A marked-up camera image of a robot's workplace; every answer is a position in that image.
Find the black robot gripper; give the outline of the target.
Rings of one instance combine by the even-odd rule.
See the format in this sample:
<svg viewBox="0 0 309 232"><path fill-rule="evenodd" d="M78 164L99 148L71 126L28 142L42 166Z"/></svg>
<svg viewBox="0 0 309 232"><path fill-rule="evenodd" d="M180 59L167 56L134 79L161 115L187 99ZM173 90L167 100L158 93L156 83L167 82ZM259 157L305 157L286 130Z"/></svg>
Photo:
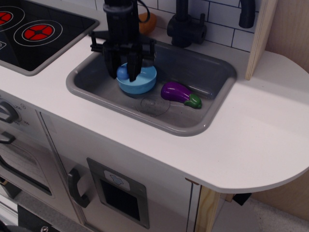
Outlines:
<svg viewBox="0 0 309 232"><path fill-rule="evenodd" d="M107 71L113 79L121 66L120 54L128 54L127 72L130 82L133 82L141 72L142 59L148 62L155 60L156 41L139 32L139 15L135 10L106 11L106 17L108 30L89 33L91 50L103 52ZM96 39L104 39L108 48L103 48Z"/></svg>

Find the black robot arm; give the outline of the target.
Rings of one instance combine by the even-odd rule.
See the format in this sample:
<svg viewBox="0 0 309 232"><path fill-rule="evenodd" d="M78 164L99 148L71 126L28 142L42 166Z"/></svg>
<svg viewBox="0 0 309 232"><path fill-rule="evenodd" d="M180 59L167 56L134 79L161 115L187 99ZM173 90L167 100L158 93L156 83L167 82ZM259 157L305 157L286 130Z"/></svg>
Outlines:
<svg viewBox="0 0 309 232"><path fill-rule="evenodd" d="M126 68L131 82L140 74L144 60L155 59L156 40L140 33L138 3L146 6L141 0L106 0L103 11L106 13L108 30L89 33L91 50L100 52L109 75L117 77L121 67L121 57L126 57Z"/></svg>

